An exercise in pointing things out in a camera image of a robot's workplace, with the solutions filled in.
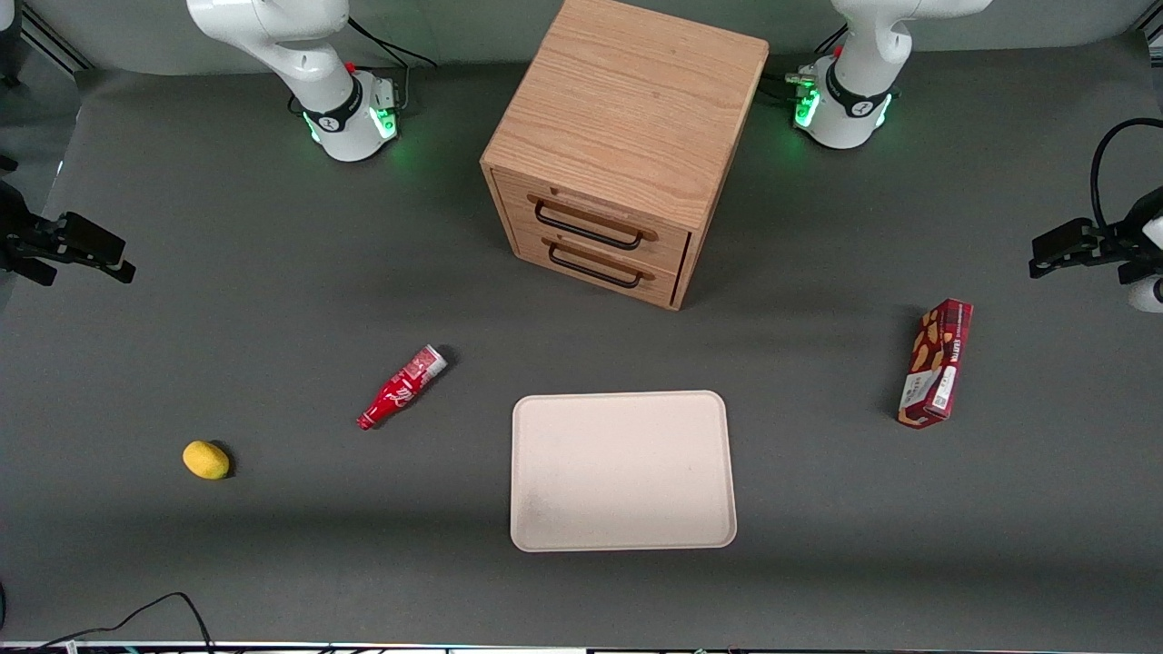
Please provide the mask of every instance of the drawer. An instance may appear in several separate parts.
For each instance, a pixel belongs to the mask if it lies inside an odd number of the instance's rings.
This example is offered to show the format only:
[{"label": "drawer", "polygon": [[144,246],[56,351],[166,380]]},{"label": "drawer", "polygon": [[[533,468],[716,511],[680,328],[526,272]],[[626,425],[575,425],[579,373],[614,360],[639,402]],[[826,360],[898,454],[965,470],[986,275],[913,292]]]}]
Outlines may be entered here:
[{"label": "drawer", "polygon": [[513,230],[568,236],[613,261],[643,263],[678,273],[686,230],[648,221],[525,176],[493,171]]},{"label": "drawer", "polygon": [[671,308],[677,277],[648,265],[612,260],[576,242],[544,233],[514,229],[516,255],[528,262],[618,291],[654,305]]}]

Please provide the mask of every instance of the green led light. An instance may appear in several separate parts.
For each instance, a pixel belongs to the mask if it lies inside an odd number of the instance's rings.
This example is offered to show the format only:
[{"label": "green led light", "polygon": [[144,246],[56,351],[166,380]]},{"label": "green led light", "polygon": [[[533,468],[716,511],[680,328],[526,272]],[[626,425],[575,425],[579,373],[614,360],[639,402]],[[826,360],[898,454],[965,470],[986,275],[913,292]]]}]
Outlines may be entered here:
[{"label": "green led light", "polygon": [[799,101],[799,105],[795,106],[795,123],[800,127],[812,125],[812,118],[815,115],[815,108],[819,105],[820,92],[813,88]]},{"label": "green led light", "polygon": [[892,101],[892,93],[889,93],[889,95],[886,95],[885,99],[884,99],[884,106],[880,107],[880,115],[879,115],[879,118],[876,119],[876,126],[877,127],[880,127],[882,125],[884,125],[884,113],[889,111],[889,102],[891,102],[891,101]]},{"label": "green led light", "polygon": [[376,107],[368,107],[368,115],[376,123],[376,129],[379,130],[379,135],[384,137],[385,141],[395,136],[395,114],[388,109],[377,109]]},{"label": "green led light", "polygon": [[307,112],[302,113],[302,120],[307,123],[307,128],[311,129],[311,138],[319,143],[319,134],[315,133],[315,126],[312,125],[311,119],[307,118]]}]

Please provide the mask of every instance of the gray wall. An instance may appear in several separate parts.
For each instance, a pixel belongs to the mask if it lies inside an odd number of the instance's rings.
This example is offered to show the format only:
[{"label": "gray wall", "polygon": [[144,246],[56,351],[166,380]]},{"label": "gray wall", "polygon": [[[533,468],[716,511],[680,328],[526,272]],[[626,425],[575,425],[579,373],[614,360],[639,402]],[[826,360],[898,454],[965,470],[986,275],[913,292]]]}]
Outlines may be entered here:
[{"label": "gray wall", "polygon": [[[742,31],[772,52],[811,50],[842,23],[826,0],[630,0]],[[1151,0],[994,0],[976,16],[916,23],[920,50],[1077,45],[1126,29]],[[29,0],[100,67],[159,74],[249,72],[254,59],[204,36],[185,0]],[[440,62],[531,58],[561,0],[351,0],[368,29]],[[383,57],[350,29],[331,38],[341,56]]]}]

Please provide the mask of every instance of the red bottle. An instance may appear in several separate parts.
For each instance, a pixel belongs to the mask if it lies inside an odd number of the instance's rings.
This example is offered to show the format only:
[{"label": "red bottle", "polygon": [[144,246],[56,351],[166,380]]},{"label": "red bottle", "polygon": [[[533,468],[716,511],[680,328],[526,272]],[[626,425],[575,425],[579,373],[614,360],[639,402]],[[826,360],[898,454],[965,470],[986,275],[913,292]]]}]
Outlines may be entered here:
[{"label": "red bottle", "polygon": [[404,408],[412,398],[420,393],[420,389],[428,385],[433,378],[440,375],[448,362],[431,346],[424,346],[412,361],[397,372],[384,384],[376,396],[376,401],[364,411],[356,424],[361,429],[371,429],[376,422]]}]

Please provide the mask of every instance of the white tray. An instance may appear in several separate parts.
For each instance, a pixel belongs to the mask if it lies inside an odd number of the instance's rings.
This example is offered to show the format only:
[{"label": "white tray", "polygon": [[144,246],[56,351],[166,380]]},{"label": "white tray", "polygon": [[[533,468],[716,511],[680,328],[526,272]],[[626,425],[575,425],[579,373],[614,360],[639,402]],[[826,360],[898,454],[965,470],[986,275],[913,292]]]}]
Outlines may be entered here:
[{"label": "white tray", "polygon": [[735,490],[722,398],[522,398],[513,407],[509,536],[526,552],[728,545]]}]

